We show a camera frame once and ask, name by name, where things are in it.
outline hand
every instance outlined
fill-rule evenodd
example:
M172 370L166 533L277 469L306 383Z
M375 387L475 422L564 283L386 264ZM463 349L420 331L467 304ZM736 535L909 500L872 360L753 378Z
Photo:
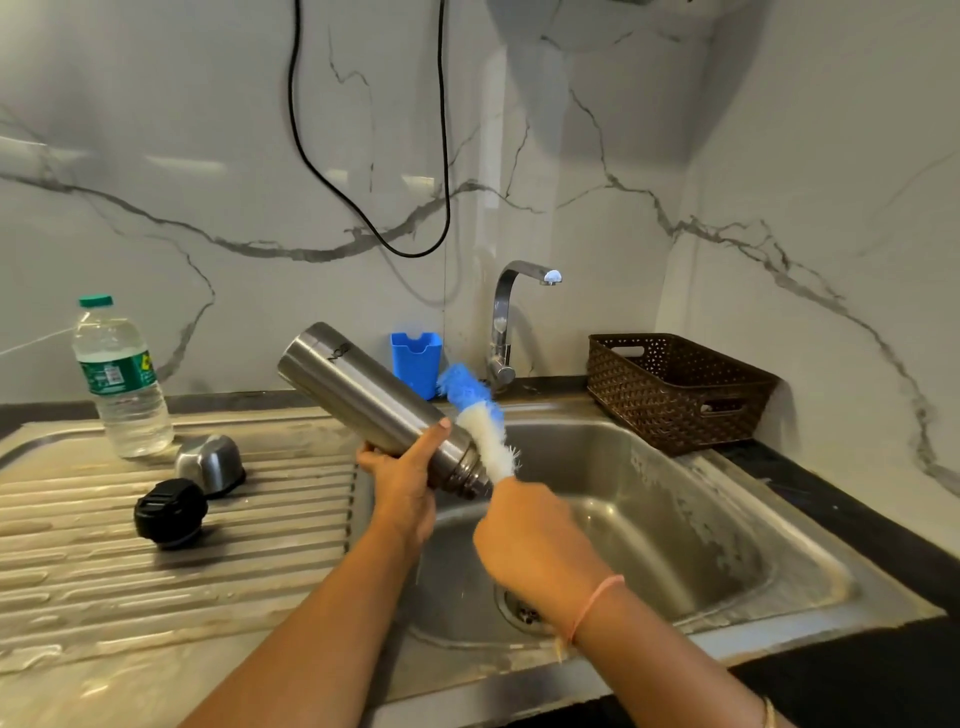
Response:
M374 479L371 528L393 530L412 554L419 554L433 533L437 503L426 485L426 467L450 428L450 420L444 417L399 458L376 451L370 443L357 451L357 465Z
M613 574L573 522L570 506L542 483L514 477L497 483L473 544L493 580L537 609L561 635Z

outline stainless steel bottle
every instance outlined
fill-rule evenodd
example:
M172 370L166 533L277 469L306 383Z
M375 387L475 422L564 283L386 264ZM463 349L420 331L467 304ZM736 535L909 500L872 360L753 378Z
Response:
M327 324L314 324L294 339L277 369L344 425L394 456L444 416ZM473 439L457 425L430 460L427 482L464 498L488 496L492 489Z

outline white brush bristles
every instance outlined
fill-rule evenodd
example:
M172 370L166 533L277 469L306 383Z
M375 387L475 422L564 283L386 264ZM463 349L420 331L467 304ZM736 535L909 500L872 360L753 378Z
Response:
M457 425L470 433L492 483L516 473L516 452L505 444L507 431L491 417L486 402L467 407L457 416Z

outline bottle label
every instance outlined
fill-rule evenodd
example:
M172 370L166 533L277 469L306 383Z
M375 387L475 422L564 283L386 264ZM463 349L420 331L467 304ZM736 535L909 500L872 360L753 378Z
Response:
M113 361L82 361L80 366L90 393L101 397L135 392L156 381L154 363L147 351Z

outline sink drain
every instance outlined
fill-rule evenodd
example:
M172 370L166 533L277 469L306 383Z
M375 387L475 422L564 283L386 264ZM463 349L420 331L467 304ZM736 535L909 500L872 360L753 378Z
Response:
M553 630L550 625L543 621L540 612L513 592L508 592L498 586L493 590L493 598L500 614L516 629L528 635L548 636L553 634Z

